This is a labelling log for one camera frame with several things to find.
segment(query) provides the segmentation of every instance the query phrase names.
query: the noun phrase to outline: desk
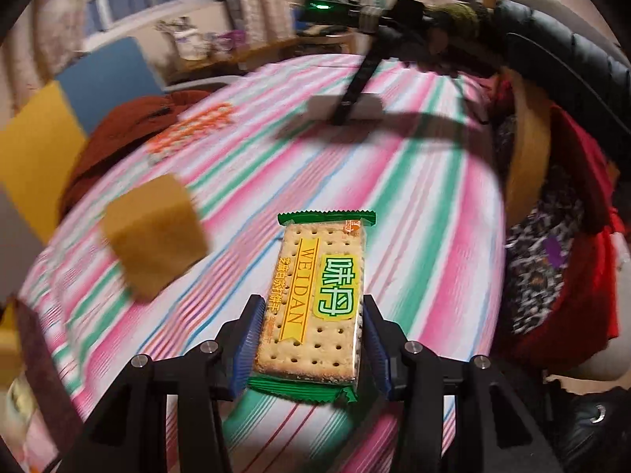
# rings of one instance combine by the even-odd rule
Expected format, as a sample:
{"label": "desk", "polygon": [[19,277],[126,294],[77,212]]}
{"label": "desk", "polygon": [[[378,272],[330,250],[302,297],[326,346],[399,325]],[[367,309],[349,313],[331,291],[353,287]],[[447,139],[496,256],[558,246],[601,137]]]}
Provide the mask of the desk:
{"label": "desk", "polygon": [[290,37],[282,41],[276,41],[267,45],[246,46],[231,52],[229,55],[211,55],[201,60],[185,60],[178,57],[177,78],[187,77],[195,71],[202,69],[226,69],[237,68],[240,63],[247,62],[257,56],[266,56],[274,53],[282,53],[283,50],[292,48],[300,43],[298,37]]}
{"label": "desk", "polygon": [[[361,57],[315,55],[270,64],[189,110],[222,101],[234,124],[155,166],[141,147],[75,207],[33,266],[20,296],[40,316],[62,381],[87,417],[122,366],[143,352],[176,356],[215,337],[251,293],[266,294],[280,250],[279,212],[372,209],[365,290],[385,318],[438,354],[490,349],[504,263],[504,210],[489,166],[491,137],[452,80],[385,61],[370,82],[383,121],[307,121],[311,94],[350,80]],[[208,257],[149,304],[134,301],[99,229],[103,208],[166,172],[188,187],[210,237]],[[367,385],[359,402],[310,406],[246,391],[223,404],[235,473],[376,471],[387,464],[401,407]],[[175,414],[168,456],[176,459]],[[447,445],[454,407],[444,406]],[[378,471],[385,471],[381,466]]]}
{"label": "desk", "polygon": [[355,32],[348,31],[339,34],[331,34],[324,36],[301,36],[299,37],[300,45],[305,46],[321,46],[332,47],[339,45],[342,49],[341,53],[349,53],[354,55],[357,53]]}

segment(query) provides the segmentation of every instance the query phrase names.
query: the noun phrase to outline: sponge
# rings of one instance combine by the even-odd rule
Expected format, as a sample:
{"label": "sponge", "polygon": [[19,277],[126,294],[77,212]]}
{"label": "sponge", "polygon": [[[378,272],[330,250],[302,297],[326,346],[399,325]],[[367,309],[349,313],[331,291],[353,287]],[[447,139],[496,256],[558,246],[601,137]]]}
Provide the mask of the sponge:
{"label": "sponge", "polygon": [[189,194],[171,174],[113,200],[101,225],[125,281],[148,300],[208,254]]}

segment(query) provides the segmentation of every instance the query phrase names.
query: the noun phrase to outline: yellow label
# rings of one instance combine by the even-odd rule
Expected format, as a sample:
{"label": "yellow label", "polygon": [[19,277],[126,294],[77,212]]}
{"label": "yellow label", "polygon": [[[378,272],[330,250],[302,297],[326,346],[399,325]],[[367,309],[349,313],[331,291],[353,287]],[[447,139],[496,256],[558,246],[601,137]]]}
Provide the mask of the yellow label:
{"label": "yellow label", "polygon": [[274,314],[278,313],[283,301],[285,279],[287,277],[287,271],[289,270],[290,263],[291,258],[279,258],[278,263],[276,264],[276,270],[274,271],[274,277],[272,278],[272,286],[269,289],[269,296],[267,297],[267,307],[271,309]]}
{"label": "yellow label", "polygon": [[296,265],[291,278],[283,327],[280,330],[280,341],[291,338],[302,343],[305,339],[309,300],[316,274],[316,259],[319,248],[319,238],[301,238],[296,255]]}
{"label": "yellow label", "polygon": [[314,315],[324,320],[349,320],[359,303],[357,256],[325,254],[315,280]]}

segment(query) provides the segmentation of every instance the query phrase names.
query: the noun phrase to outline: biscuit package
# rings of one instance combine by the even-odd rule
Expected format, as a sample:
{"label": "biscuit package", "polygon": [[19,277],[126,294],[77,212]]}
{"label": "biscuit package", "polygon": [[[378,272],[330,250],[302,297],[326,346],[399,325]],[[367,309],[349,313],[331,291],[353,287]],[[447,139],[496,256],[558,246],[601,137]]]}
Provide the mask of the biscuit package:
{"label": "biscuit package", "polygon": [[354,401],[366,227],[375,214],[307,211],[278,221],[285,236],[249,385],[293,400]]}

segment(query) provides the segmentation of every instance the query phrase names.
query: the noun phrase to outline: red clothing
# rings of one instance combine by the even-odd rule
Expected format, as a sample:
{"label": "red clothing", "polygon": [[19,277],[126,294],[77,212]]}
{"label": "red clothing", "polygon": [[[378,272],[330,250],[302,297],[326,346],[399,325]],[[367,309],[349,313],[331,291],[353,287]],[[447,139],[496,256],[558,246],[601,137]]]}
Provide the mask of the red clothing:
{"label": "red clothing", "polygon": [[[504,112],[511,91],[500,85],[496,108]],[[572,177],[584,202],[581,232],[574,238],[564,286],[546,320],[523,335],[498,335],[495,351],[536,368],[567,369],[579,365],[618,336],[615,252],[611,233],[622,223],[611,205],[613,186],[600,147],[557,105],[551,108],[551,161]]]}

